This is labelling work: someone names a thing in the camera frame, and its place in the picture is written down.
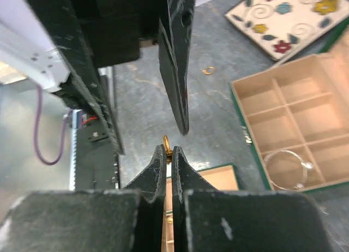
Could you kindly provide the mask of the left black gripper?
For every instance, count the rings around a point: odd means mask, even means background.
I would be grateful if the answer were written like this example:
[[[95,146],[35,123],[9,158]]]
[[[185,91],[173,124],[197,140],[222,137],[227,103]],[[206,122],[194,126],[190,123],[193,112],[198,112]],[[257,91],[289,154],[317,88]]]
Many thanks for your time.
[[[98,68],[135,61],[159,45],[159,66],[177,127],[189,132],[187,73],[196,0],[26,0],[99,117],[117,154],[124,147]]]

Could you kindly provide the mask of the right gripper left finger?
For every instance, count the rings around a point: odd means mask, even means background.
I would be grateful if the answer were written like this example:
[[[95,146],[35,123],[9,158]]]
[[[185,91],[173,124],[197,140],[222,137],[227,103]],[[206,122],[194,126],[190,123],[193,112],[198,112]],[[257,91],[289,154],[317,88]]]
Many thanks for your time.
[[[1,251],[162,251],[166,152],[114,190],[37,191],[1,223]]]

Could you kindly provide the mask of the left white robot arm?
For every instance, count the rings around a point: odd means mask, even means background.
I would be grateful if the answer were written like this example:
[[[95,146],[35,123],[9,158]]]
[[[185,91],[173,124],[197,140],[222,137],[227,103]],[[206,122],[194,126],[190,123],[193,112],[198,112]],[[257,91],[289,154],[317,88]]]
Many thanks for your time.
[[[99,70],[159,47],[159,67],[181,134],[189,131],[187,72],[195,0],[1,0],[1,61],[99,118],[124,153]]]

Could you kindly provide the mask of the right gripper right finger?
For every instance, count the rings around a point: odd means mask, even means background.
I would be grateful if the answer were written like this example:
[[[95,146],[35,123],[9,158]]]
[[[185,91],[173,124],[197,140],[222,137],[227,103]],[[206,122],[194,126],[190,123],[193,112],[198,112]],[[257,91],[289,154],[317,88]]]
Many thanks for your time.
[[[173,173],[184,165],[189,163],[183,150],[175,147],[172,179],[178,178]],[[320,213],[306,195],[292,191],[239,193],[228,213],[234,219],[229,225],[233,246],[225,251],[331,251]]]

